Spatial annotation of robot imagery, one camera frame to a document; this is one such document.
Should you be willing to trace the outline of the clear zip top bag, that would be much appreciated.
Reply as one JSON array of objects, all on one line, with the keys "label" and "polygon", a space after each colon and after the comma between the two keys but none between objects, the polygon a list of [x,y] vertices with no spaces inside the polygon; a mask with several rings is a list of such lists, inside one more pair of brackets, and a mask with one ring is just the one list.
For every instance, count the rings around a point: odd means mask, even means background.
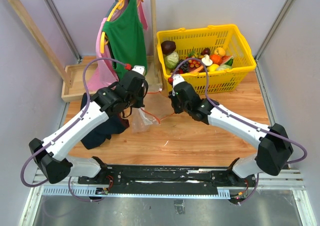
[{"label": "clear zip top bag", "polygon": [[159,126],[175,114],[167,92],[159,83],[149,86],[143,104],[141,108],[132,109],[130,128],[133,133],[147,132],[151,126]]}]

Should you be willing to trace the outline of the green toy cabbage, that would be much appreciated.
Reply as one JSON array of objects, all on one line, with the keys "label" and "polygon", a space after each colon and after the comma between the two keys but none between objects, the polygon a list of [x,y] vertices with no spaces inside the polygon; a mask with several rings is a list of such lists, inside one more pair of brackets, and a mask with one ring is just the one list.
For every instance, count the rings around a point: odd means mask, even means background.
[{"label": "green toy cabbage", "polygon": [[164,65],[166,68],[172,70],[176,68],[179,60],[179,54],[176,51],[173,51],[171,54],[165,56]]}]

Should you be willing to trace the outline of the yellow plastic shopping basket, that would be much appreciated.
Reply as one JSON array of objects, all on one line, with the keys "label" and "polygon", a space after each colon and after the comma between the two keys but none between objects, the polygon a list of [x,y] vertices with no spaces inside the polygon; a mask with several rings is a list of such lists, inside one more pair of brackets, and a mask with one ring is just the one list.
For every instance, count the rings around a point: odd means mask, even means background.
[{"label": "yellow plastic shopping basket", "polygon": [[256,62],[245,37],[234,24],[209,25],[196,29],[158,31],[157,53],[162,66],[163,82],[168,91],[168,79],[174,68],[168,68],[161,44],[172,41],[180,60],[188,57],[185,67],[177,72],[203,95],[233,91],[245,76],[256,69]]}]

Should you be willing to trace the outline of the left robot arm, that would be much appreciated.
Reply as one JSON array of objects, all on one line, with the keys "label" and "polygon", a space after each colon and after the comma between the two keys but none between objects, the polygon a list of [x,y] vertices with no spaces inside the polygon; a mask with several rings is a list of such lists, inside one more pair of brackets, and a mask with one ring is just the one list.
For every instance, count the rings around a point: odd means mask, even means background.
[{"label": "left robot arm", "polygon": [[107,179],[104,163],[98,157],[69,156],[70,150],[92,130],[127,108],[143,102],[147,83],[145,68],[134,66],[124,77],[109,87],[99,89],[89,103],[68,123],[43,140],[29,143],[35,163],[47,182],[56,184],[67,177],[88,177],[96,184]]}]

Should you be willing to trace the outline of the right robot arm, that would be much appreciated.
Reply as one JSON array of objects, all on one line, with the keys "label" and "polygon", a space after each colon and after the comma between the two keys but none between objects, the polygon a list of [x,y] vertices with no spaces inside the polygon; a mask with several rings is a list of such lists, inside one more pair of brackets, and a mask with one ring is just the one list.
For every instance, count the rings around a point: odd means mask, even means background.
[{"label": "right robot arm", "polygon": [[185,81],[173,85],[169,98],[176,114],[185,112],[195,121],[224,129],[257,149],[256,153],[236,158],[228,166],[225,179],[232,186],[258,173],[278,176],[293,153],[292,145],[283,139],[287,132],[282,125],[268,126],[234,114],[217,101],[200,98]]}]

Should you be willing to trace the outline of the green tank top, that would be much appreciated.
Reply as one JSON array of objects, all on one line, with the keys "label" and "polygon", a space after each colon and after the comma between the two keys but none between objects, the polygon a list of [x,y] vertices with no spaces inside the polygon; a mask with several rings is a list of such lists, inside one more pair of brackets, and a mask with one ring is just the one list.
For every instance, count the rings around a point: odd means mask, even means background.
[{"label": "green tank top", "polygon": [[122,79],[127,72],[121,63],[143,66],[145,72],[148,71],[143,30],[138,15],[137,0],[128,0],[122,14],[113,21],[106,21],[102,27],[110,43],[113,57],[119,61],[113,63],[113,69],[119,79]]}]

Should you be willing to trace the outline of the pink shirt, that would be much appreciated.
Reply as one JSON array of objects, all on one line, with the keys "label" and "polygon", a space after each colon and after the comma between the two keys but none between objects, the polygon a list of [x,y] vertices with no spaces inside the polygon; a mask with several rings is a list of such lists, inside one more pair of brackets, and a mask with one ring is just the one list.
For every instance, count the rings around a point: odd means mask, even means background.
[{"label": "pink shirt", "polygon": [[[148,29],[148,23],[144,13],[143,0],[137,0],[137,12],[138,12],[139,19],[143,25],[143,34],[144,34],[144,31]],[[101,22],[97,37],[99,35],[102,22]],[[97,38],[96,38],[95,53],[98,61],[97,61],[97,68],[95,72],[93,73],[90,80],[87,81],[87,87],[90,91],[97,91],[98,89],[107,87],[112,83],[119,81],[119,78],[115,70],[113,69],[113,63],[115,62],[110,60],[105,60],[105,59],[102,60],[102,58],[114,59],[110,43],[106,45],[104,54],[100,54],[98,47],[99,46],[97,44]]]}]

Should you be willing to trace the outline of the dark toy grapes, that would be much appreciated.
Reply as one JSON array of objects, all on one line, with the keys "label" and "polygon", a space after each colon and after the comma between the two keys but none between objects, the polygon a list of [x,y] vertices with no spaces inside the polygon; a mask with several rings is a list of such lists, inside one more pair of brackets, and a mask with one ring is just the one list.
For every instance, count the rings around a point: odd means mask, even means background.
[{"label": "dark toy grapes", "polygon": [[185,74],[189,72],[190,63],[188,61],[184,61],[183,59],[180,59],[177,63],[177,66],[179,65],[181,65],[177,70],[179,74]]}]

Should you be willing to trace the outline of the yellow toy lemon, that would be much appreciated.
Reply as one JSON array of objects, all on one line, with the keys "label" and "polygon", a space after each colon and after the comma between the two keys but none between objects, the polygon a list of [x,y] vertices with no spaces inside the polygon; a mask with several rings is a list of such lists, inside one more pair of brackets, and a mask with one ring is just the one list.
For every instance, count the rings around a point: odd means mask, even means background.
[{"label": "yellow toy lemon", "polygon": [[210,66],[207,66],[206,69],[208,72],[214,72],[218,69],[219,65],[218,64],[212,64]]}]

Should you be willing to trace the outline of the dark navy cloth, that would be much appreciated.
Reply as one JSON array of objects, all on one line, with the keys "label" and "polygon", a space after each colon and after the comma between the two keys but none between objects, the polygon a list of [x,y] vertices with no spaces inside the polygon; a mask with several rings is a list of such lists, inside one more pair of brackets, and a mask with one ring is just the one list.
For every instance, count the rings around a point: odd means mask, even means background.
[{"label": "dark navy cloth", "polygon": [[91,150],[101,146],[106,140],[110,140],[112,135],[123,133],[129,127],[129,121],[117,114],[91,130],[81,140],[81,143],[87,150]]}]

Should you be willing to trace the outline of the white toy mushroom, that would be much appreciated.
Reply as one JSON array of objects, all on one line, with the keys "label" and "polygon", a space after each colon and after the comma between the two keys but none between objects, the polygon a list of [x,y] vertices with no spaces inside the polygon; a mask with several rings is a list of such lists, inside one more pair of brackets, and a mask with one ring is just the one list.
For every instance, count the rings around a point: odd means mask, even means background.
[{"label": "white toy mushroom", "polygon": [[201,61],[206,67],[209,67],[213,64],[213,61],[211,60],[211,58],[208,54],[205,54],[203,56],[203,58],[201,59]]}]

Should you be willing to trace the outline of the yellow clothes hanger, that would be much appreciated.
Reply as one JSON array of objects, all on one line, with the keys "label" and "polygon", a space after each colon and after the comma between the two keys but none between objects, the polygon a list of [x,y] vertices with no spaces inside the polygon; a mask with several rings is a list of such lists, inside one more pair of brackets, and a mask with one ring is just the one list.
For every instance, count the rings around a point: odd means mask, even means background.
[{"label": "yellow clothes hanger", "polygon": [[106,18],[101,23],[101,29],[97,37],[98,51],[101,55],[105,53],[106,45],[109,43],[107,33],[103,30],[106,22],[112,22],[117,19],[126,9],[130,0],[115,0],[111,6],[109,12],[106,14]]}]

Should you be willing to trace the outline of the toy watermelon slice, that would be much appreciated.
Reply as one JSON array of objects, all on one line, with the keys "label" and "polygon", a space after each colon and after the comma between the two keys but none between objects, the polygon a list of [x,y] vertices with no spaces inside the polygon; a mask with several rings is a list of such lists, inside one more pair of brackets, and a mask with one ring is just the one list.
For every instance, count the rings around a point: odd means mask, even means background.
[{"label": "toy watermelon slice", "polygon": [[232,55],[225,55],[222,58],[222,65],[232,66],[234,62],[234,57]]}]

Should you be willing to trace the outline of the wooden clothes rack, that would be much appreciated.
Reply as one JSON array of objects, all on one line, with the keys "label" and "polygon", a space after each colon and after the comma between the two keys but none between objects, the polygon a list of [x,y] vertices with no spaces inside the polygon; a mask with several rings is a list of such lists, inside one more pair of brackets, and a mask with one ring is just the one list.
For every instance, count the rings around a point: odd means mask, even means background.
[{"label": "wooden clothes rack", "polygon": [[[78,63],[74,65],[67,65],[65,68],[60,63],[57,55],[54,53],[49,43],[29,15],[28,11],[20,0],[7,0],[11,7],[14,9],[16,14],[19,16],[25,27],[29,30],[33,38],[36,40],[38,45],[41,47],[47,58],[52,63],[53,67],[59,73],[63,79],[63,86],[61,92],[61,98],[66,103],[72,101],[78,101],[81,99],[82,94],[85,92],[84,86],[81,86],[81,74],[84,72],[85,63],[89,62],[89,59],[93,59],[93,56],[87,56],[84,58],[84,63]],[[151,64],[151,73],[154,76],[148,74],[147,79],[152,79],[154,82],[161,82],[161,66],[158,60],[157,52],[157,22],[156,22],[156,0],[150,0],[151,8],[151,19],[152,19],[152,36],[153,36],[153,56],[148,56],[148,63]]]}]

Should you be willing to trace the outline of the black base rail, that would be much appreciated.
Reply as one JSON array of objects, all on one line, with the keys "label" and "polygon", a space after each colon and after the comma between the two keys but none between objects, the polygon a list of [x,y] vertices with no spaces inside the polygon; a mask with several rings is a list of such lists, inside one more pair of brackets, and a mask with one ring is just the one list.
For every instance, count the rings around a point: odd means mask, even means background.
[{"label": "black base rail", "polygon": [[[237,178],[226,167],[109,164],[100,175],[81,176],[77,182],[96,185],[97,196],[111,184],[110,194],[115,196],[230,199],[246,195],[248,189],[255,187],[256,178],[253,174]],[[240,191],[240,195],[221,193],[219,189]]]}]

